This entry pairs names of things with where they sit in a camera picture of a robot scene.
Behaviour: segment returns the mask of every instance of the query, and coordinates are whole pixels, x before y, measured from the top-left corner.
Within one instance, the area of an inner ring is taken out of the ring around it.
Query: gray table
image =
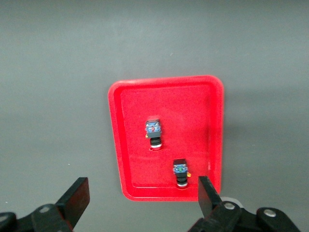
[[[121,193],[107,101],[121,79],[225,85],[222,196],[308,231],[309,2],[2,1],[0,210],[54,203],[79,176],[75,231],[186,231],[198,203]]]

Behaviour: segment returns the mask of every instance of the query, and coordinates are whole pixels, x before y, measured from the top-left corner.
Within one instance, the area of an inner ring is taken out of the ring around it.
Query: screw head
[[[5,221],[6,219],[8,219],[8,216],[7,216],[7,215],[1,216],[1,217],[0,217],[0,222]]]
[[[264,214],[272,218],[274,218],[277,215],[276,212],[271,209],[264,210]]]
[[[48,212],[48,211],[49,211],[49,207],[47,207],[47,206],[44,206],[42,209],[39,210],[39,212],[40,212],[41,214],[46,213],[46,212]]]
[[[234,206],[232,203],[230,203],[230,202],[225,203],[225,204],[224,204],[224,207],[225,207],[226,209],[229,209],[229,210],[235,209],[235,206]]]

